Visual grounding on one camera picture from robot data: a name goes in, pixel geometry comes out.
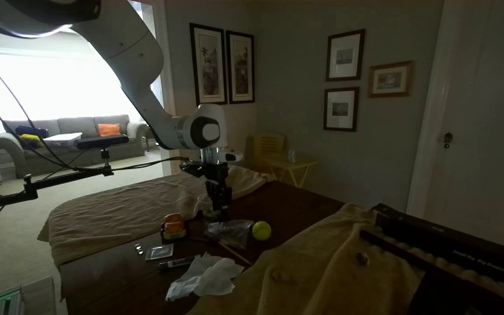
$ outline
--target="dark wooden table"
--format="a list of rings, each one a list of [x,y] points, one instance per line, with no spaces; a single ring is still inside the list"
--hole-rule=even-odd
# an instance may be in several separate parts
[[[268,221],[273,235],[268,242],[249,238],[247,251],[237,251],[249,261],[256,261],[265,251],[279,247],[296,233],[342,209],[342,202],[324,198],[282,182],[270,182],[256,193],[233,202],[230,219]],[[196,240],[203,237],[202,219],[189,223],[189,238],[175,242],[175,258],[214,254],[233,258],[214,242]],[[165,296],[174,280],[186,268],[161,272],[158,263],[146,263],[137,256],[135,244],[146,249],[161,244],[160,235],[104,251],[100,254],[62,266],[63,298],[70,315],[86,314],[188,314],[196,296],[167,303]]]

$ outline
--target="tennis ball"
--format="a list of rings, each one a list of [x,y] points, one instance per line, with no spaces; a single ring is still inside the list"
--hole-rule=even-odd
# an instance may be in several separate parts
[[[265,242],[272,237],[272,226],[266,221],[256,221],[252,226],[252,237]]]

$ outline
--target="picture frame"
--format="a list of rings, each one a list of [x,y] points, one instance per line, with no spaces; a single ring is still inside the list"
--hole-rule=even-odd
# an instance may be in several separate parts
[[[228,32],[230,102],[256,102],[254,35]]]
[[[406,97],[412,88],[413,62],[371,67],[370,97]]]
[[[226,104],[224,30],[191,23],[196,102]]]
[[[366,30],[331,35],[328,39],[328,81],[361,79]]]
[[[359,88],[326,90],[324,130],[357,132]]]

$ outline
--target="white wall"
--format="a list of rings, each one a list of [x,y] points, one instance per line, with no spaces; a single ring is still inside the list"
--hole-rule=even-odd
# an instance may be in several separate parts
[[[179,116],[196,111],[191,23],[256,34],[256,18],[247,2],[235,0],[177,0],[165,2],[168,27],[174,104]],[[256,104],[223,105],[228,118],[228,142],[244,151],[247,135],[256,132]]]
[[[259,2],[258,65],[263,132],[282,132],[319,165],[307,188],[343,202],[406,209],[441,18],[441,0]],[[328,37],[366,30],[361,81],[326,81]],[[412,60],[412,95],[368,98],[375,65]],[[324,91],[361,88],[357,132],[326,132]]]

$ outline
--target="chair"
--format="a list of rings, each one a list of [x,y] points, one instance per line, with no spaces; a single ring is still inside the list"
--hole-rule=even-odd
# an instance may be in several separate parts
[[[284,133],[256,133],[247,139],[245,167],[256,172],[270,172],[266,156],[286,156],[287,135]]]

